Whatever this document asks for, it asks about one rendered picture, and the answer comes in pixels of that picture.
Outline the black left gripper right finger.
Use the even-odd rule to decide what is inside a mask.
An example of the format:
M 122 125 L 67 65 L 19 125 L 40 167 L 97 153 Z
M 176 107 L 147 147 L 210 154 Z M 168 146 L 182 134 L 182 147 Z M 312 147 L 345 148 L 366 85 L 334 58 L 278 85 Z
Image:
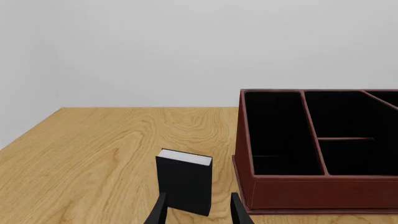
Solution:
M 233 224 L 254 224 L 236 192 L 231 194 L 230 210 Z

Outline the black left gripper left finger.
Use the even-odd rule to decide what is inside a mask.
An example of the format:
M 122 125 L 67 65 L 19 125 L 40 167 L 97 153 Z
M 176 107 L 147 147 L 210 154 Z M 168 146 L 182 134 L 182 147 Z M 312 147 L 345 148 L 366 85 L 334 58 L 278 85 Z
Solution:
M 167 194 L 162 192 L 160 193 L 144 224 L 165 224 L 167 218 L 167 209 Z

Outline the red-brown desk caddy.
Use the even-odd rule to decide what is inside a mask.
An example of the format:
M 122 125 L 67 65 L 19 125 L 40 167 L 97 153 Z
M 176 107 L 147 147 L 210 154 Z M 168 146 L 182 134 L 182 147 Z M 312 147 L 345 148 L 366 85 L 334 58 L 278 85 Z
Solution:
M 398 214 L 398 89 L 243 89 L 248 214 Z

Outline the black book with white pages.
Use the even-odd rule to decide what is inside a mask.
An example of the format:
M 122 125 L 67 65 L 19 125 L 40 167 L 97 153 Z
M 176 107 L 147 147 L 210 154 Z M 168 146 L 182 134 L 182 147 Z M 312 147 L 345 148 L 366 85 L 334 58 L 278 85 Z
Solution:
M 155 157 L 159 192 L 170 208 L 201 216 L 211 210 L 213 158 L 161 149 Z

